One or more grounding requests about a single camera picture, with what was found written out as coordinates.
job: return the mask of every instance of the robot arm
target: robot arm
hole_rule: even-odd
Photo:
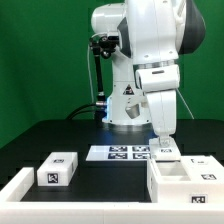
[[[156,144],[170,147],[180,80],[175,60],[194,52],[205,36],[193,0],[126,0],[98,8],[92,26],[95,32],[119,37],[119,50],[131,59],[136,86],[147,98]]]

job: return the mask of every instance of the green backdrop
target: green backdrop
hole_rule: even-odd
[[[116,2],[0,0],[0,146],[38,121],[64,119],[91,102],[86,60],[91,13]],[[197,52],[180,58],[180,91],[195,118],[224,120],[224,1],[195,2],[206,39]],[[102,64],[108,95],[111,64]],[[178,118],[189,118],[179,99]]]

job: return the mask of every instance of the white box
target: white box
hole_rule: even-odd
[[[68,186],[78,166],[76,152],[53,152],[37,171],[38,186]]]
[[[224,168],[212,156],[148,159],[147,187],[152,202],[224,203]]]

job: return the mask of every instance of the cable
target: cable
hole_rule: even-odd
[[[90,85],[90,92],[91,92],[91,100],[92,100],[92,103],[93,103],[94,102],[93,79],[92,79],[92,73],[91,73],[91,69],[90,69],[89,55],[90,55],[90,47],[88,45],[88,49],[87,49],[87,66],[88,66],[88,73],[89,73],[89,85]]]
[[[75,113],[72,118],[74,118],[75,116],[77,116],[79,114],[94,113],[94,112],[96,112],[96,110],[84,110],[84,111],[80,111],[80,112]]]
[[[180,98],[181,98],[182,102],[184,103],[185,107],[187,108],[187,110],[188,110],[188,112],[189,112],[189,114],[190,114],[190,116],[191,116],[192,120],[194,120],[194,115],[192,114],[192,112],[191,112],[190,108],[188,107],[188,105],[187,105],[186,101],[184,100],[184,97],[181,95],[181,93],[180,93],[179,89],[176,89],[176,91],[177,91],[178,95],[180,96]]]
[[[87,107],[94,107],[96,106],[95,103],[91,103],[91,104],[85,104],[81,107],[78,107],[77,109],[75,109],[72,113],[70,113],[67,117],[66,117],[66,120],[72,120],[72,118],[78,113],[80,112],[82,109],[85,109]]]

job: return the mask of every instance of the black logo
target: black logo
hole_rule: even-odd
[[[135,95],[130,85],[127,86],[123,95]]]
[[[170,153],[170,152],[172,152],[172,149],[161,149],[161,152]]]
[[[191,203],[206,203],[206,196],[192,196]]]
[[[47,179],[49,184],[57,184],[58,183],[58,174],[57,173],[48,173]]]
[[[63,163],[64,162],[64,159],[55,159],[54,160],[54,163]]]
[[[204,180],[216,180],[216,177],[214,174],[202,174],[201,176]]]

